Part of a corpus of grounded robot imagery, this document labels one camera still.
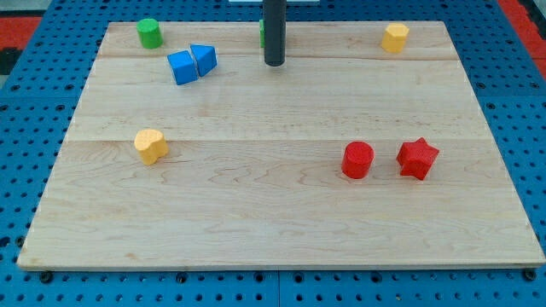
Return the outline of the green block behind arm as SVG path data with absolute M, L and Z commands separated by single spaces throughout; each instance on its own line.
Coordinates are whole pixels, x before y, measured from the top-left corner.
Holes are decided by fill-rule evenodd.
M 260 19 L 258 23 L 259 23 L 259 43 L 260 43 L 260 48 L 263 49 L 265 46 L 264 20 Z

